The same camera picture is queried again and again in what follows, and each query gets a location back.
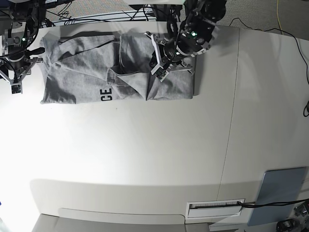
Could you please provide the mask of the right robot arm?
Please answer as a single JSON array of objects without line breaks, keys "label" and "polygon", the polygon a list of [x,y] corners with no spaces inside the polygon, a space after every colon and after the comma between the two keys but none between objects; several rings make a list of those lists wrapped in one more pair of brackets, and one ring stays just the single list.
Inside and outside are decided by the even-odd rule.
[{"label": "right robot arm", "polygon": [[29,50],[38,36],[42,23],[45,1],[27,0],[25,2],[11,2],[8,16],[11,25],[4,29],[1,35],[0,66],[12,71],[13,78],[8,72],[1,71],[0,76],[11,86],[21,85],[22,80],[38,62],[42,62],[40,54],[45,52],[43,47]]}]

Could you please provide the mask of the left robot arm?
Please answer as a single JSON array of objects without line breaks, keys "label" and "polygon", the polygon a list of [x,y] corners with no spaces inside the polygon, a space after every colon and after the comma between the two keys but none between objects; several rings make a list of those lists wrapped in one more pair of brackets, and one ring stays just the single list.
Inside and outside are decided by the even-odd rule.
[{"label": "left robot arm", "polygon": [[[14,2],[6,0],[0,4],[0,10],[9,17],[12,23],[25,23],[22,32],[13,32],[12,28],[3,33],[1,58],[10,66],[14,63],[32,64],[32,55],[43,53],[39,48],[30,51],[28,47],[34,42],[42,22],[50,24],[45,18],[48,9],[62,4],[70,4],[69,0],[23,0]],[[195,0],[186,7],[186,18],[178,26],[176,16],[181,7],[176,5],[138,5],[137,11],[151,9],[157,19],[165,20],[169,36],[158,39],[154,34],[146,32],[152,40],[154,52],[149,63],[151,73],[163,81],[174,67],[185,67],[184,59],[206,52],[214,40],[216,23],[225,15],[224,0]]]}]

